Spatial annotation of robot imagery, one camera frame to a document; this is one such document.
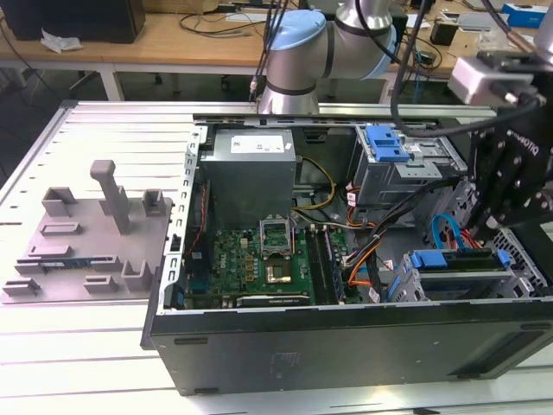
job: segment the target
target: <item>white label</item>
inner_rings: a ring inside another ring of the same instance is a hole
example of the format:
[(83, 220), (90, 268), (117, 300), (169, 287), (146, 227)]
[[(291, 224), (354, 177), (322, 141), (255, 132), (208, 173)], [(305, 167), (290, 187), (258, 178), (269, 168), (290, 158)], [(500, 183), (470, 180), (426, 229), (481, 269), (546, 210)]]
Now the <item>white label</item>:
[(379, 271), (393, 271), (394, 269), (394, 261), (391, 259), (388, 259), (387, 261), (384, 261), (385, 266), (381, 266), (378, 268)]
[(283, 136), (234, 136), (231, 153), (284, 153)]
[(421, 148), (417, 144), (404, 144), (404, 150), (408, 153), (420, 153)]
[(380, 295), (372, 287), (369, 288), (369, 298), (373, 303), (380, 303)]
[(347, 204), (351, 206), (352, 208), (355, 208), (355, 199), (356, 199), (355, 193), (348, 193), (347, 194)]
[(55, 267), (65, 267), (66, 265), (63, 262), (42, 262), (42, 266), (55, 266)]

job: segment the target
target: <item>white paper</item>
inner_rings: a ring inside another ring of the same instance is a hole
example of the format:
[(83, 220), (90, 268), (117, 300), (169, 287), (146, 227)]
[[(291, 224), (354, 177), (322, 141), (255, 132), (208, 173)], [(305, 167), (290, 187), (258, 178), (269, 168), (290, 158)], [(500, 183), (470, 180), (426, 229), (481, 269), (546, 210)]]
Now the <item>white paper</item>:
[(48, 32), (42, 30), (41, 43), (48, 49), (53, 50), (56, 54), (60, 54), (62, 50), (76, 50), (82, 49), (83, 45), (80, 44), (80, 40), (76, 37), (59, 37), (50, 35)]
[(234, 136), (231, 153), (284, 153), (283, 136)]
[[(415, 20), (416, 20), (416, 13), (409, 13), (407, 15), (407, 27), (409, 29), (413, 29), (415, 27)], [(421, 29), (426, 29), (430, 27), (430, 23), (428, 23), (426, 20), (423, 20), (423, 23), (421, 24)]]

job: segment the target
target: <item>blue latch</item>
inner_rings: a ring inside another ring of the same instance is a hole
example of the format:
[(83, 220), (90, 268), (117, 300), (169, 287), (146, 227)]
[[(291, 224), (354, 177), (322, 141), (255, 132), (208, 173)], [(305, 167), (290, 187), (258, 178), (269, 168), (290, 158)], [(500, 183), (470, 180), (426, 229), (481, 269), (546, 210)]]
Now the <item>blue latch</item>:
[(415, 268), (445, 268), (448, 266), (448, 261), (441, 251), (414, 251), (410, 258)]
[(505, 268), (511, 264), (511, 255), (505, 249), (498, 249), (498, 258)]
[(401, 145), (401, 138), (389, 125), (368, 125), (366, 142), (374, 150), (377, 162), (408, 162), (410, 155)]

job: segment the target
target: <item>black box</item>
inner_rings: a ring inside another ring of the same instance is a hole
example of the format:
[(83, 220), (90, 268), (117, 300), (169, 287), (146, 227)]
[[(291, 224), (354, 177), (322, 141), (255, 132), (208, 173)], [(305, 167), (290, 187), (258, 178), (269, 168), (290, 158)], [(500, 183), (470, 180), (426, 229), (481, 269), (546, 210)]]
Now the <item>black box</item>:
[(435, 45), (449, 46), (458, 28), (457, 24), (436, 22), (430, 34), (430, 41)]
[(132, 43), (146, 20), (142, 0), (0, 0), (19, 41), (42, 38), (41, 29), (82, 41)]
[[(420, 9), (421, 8), (421, 0), (411, 0), (410, 7), (413, 9)], [(424, 14), (428, 13), (430, 9), (432, 9), (432, 6), (435, 4), (435, 0), (431, 0), (429, 3), (426, 3), (426, 10), (424, 11)]]

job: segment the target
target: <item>gray plastic part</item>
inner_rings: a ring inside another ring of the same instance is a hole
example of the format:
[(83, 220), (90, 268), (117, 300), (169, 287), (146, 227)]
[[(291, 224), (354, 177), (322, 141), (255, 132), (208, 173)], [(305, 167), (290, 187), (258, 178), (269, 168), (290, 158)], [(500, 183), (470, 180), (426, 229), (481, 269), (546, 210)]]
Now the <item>gray plastic part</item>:
[(161, 190), (147, 189), (142, 197), (142, 205), (146, 216), (164, 216), (166, 213), (165, 200)]
[(109, 260), (101, 259), (98, 261), (92, 261), (91, 265), (92, 269), (97, 272), (121, 271), (123, 269), (123, 263), (117, 256), (113, 256)]
[(127, 284), (129, 291), (146, 291), (152, 285), (152, 273), (146, 261), (142, 262), (140, 272), (134, 272), (130, 262), (125, 262), (121, 276)]
[(64, 258), (70, 257), (72, 253), (73, 249), (69, 245), (45, 245), (33, 246), (27, 255), (39, 258)]
[(119, 288), (111, 275), (87, 275), (84, 286), (90, 294), (108, 294)]
[(41, 229), (43, 236), (78, 235), (81, 231), (79, 222), (47, 223)]
[(33, 278), (17, 278), (6, 281), (3, 291), (10, 297), (35, 296), (41, 287)]
[(95, 160), (90, 168), (90, 177), (100, 184), (104, 192), (105, 205), (122, 235), (129, 232), (129, 201), (122, 187), (118, 188), (113, 178), (115, 163), (112, 160)]
[[(56, 195), (58, 200), (63, 197), (65, 201), (71, 194), (69, 189), (61, 193), (57, 190), (48, 193)], [(124, 195), (124, 191), (118, 191), (118, 195)], [(157, 205), (164, 207), (163, 215), (146, 214), (143, 200), (149, 200), (152, 195), (156, 195)], [(63, 205), (68, 215), (51, 216), (46, 213), (43, 216), (25, 255), (15, 264), (16, 270), (32, 278), (33, 283), (28, 283), (29, 288), (21, 289), (14, 283), (8, 284), (11, 295), (4, 291), (0, 296), (2, 303), (111, 301), (149, 297), (152, 278), (161, 274), (163, 247), (173, 206), (171, 199), (163, 198), (159, 190), (149, 190), (144, 197), (119, 199), (118, 203), (128, 206), (123, 210), (126, 210), (129, 220), (127, 234), (120, 234), (113, 218), (104, 214), (98, 199), (73, 200)], [(68, 223), (67, 216), (72, 218), (71, 223), (79, 224), (80, 233), (42, 232), (56, 226), (63, 228)], [(103, 278), (104, 286), (99, 287), (101, 280), (95, 278)], [(34, 284), (40, 289), (29, 295)]]
[(76, 203), (73, 193), (69, 188), (49, 188), (42, 198), (42, 206), (46, 213), (52, 217), (69, 216), (67, 205)]

